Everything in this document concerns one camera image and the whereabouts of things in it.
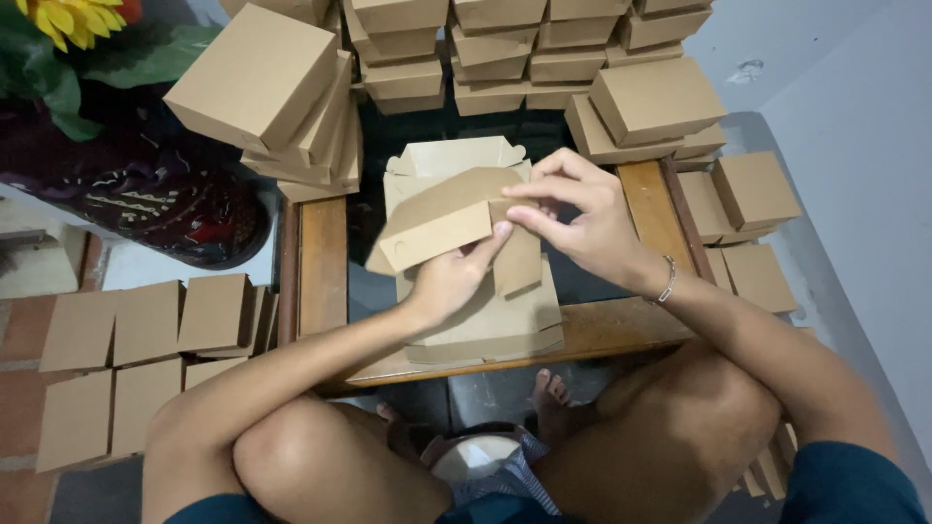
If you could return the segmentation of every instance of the sunflower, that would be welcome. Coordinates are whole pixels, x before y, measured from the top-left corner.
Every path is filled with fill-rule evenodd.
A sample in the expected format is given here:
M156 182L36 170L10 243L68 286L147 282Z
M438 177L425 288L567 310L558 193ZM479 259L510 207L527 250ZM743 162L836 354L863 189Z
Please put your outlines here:
M22 14L64 52L68 52L66 36L79 48L93 49L96 36L109 38L111 31L126 27L126 20L117 10L123 3L124 0L16 0Z

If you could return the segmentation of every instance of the foot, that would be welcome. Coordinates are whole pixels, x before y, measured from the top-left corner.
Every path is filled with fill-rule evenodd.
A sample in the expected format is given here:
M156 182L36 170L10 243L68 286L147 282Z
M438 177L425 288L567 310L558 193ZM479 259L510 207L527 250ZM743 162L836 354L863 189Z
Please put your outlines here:
M559 375L551 378L549 369L538 371L534 392L530 396L537 412L541 441L551 448L569 437L569 390Z
M387 423L386 434L389 449L404 459L420 463L414 444L411 443L411 437L408 435L407 422L404 421L404 417L388 402L378 403L376 414Z

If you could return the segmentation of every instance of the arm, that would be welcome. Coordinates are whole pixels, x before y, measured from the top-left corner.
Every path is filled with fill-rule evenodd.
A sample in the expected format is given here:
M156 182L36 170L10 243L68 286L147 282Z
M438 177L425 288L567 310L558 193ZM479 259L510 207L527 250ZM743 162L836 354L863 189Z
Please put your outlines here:
M143 523L159 524L215 494L243 493L232 456L241 434L321 381L462 308L511 230L499 223L468 256L458 249L426 263L409 298L391 310L251 359L172 399L149 426Z
M534 166L515 197L560 200L582 215L556 222L550 209L515 207L509 219L537 231L582 268L647 298L666 289L669 266L637 239L616 176L567 149ZM834 352L773 315L681 272L661 304L783 404L803 444L837 440L894 460L896 450L868 384Z

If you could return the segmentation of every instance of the silver bracelet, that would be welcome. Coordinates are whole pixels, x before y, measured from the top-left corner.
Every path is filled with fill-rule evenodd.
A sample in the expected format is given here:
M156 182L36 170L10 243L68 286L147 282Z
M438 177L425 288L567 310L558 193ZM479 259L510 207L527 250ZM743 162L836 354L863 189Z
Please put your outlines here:
M673 283L677 281L677 264L674 262L672 256L664 255L664 259L670 265L670 282L666 285L666 289L663 293L660 294L660 298L657 300L648 300L651 304L656 304L657 302L663 302L670 298L670 294L673 293Z

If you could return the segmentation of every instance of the hand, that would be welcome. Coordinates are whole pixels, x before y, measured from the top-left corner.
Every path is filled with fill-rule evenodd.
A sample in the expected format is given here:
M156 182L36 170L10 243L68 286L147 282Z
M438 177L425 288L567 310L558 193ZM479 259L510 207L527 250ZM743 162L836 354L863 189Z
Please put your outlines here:
M508 219L536 232L581 268L648 298L666 289L669 267L637 238L621 181L563 148L531 169L531 182L505 187L506 197L542 199L543 211L514 206ZM556 221L555 201L582 214L569 225Z
M424 329L439 325L469 302L513 228L511 222L499 222L492 236L478 242L471 251L448 251L418 269L414 289L404 304L413 310Z

